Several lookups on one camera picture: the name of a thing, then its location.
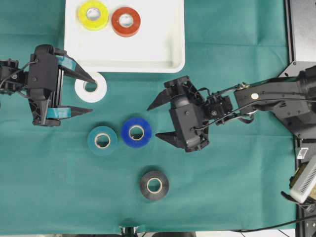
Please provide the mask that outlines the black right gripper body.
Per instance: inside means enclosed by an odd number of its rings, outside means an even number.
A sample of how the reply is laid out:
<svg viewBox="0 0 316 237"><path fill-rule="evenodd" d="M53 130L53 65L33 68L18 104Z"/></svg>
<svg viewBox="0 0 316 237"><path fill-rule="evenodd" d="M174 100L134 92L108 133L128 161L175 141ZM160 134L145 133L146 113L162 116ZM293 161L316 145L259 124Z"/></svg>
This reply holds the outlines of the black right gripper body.
<svg viewBox="0 0 316 237"><path fill-rule="evenodd" d="M174 131L185 145L187 153L203 149L208 145L208 135L203 131L196 131L204 123L202 104L204 99L188 76L164 83L165 89L173 92L169 113Z"/></svg>

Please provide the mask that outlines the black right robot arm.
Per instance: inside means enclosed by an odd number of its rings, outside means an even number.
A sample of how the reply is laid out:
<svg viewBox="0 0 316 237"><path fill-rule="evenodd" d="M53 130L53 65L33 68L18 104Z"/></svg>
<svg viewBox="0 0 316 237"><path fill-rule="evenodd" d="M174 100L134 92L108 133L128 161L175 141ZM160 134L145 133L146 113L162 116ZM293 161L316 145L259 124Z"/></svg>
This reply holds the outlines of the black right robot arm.
<svg viewBox="0 0 316 237"><path fill-rule="evenodd" d="M149 110L170 104L173 132L158 138L184 149L199 151L209 144L209 127L232 120L254 121L258 111L271 112L298 139L316 137L316 69L307 68L295 77L277 77L257 83L240 83L202 95L188 76L164 84Z"/></svg>

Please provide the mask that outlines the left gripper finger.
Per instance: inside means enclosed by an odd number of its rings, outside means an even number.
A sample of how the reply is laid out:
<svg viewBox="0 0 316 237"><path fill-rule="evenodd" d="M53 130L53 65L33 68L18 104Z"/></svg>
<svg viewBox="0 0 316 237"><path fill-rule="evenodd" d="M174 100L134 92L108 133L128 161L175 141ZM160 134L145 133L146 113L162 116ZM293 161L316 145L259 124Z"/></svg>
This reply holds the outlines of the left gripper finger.
<svg viewBox="0 0 316 237"><path fill-rule="evenodd" d="M58 67L64 71L66 76L80 79L82 81L95 83L95 80L87 73L73 58L67 55L56 55Z"/></svg>
<svg viewBox="0 0 316 237"><path fill-rule="evenodd" d="M92 109L85 109L79 107L58 107L48 108L47 118L48 119L69 119L75 116L83 115L92 112Z"/></svg>

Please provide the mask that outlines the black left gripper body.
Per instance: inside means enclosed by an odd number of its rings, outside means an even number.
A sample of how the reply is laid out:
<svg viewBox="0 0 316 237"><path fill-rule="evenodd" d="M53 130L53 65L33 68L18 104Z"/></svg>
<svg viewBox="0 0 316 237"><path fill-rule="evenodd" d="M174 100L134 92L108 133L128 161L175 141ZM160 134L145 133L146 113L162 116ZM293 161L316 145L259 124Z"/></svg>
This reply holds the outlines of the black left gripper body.
<svg viewBox="0 0 316 237"><path fill-rule="evenodd" d="M58 104L54 97L58 95L58 83L61 79L56 49L49 44L42 44L35 48L31 60L35 63L29 68L27 78L27 96L33 116L33 125L37 126L60 126L61 121L57 118L48 118L49 108Z"/></svg>

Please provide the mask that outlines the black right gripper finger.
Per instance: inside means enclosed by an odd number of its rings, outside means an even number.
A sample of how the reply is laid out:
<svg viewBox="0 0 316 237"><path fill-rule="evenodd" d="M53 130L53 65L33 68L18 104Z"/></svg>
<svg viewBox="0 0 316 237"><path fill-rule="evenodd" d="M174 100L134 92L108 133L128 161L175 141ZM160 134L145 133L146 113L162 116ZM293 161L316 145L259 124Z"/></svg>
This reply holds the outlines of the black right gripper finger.
<svg viewBox="0 0 316 237"><path fill-rule="evenodd" d="M153 110L159 106L170 103L171 98L173 97L173 92L170 89L165 89L158 94L154 101L147 108L147 111Z"/></svg>
<svg viewBox="0 0 316 237"><path fill-rule="evenodd" d="M185 145L181 139L178 138L177 132L164 132L164 133L157 133L156 137L159 139L177 147L177 148L184 148Z"/></svg>

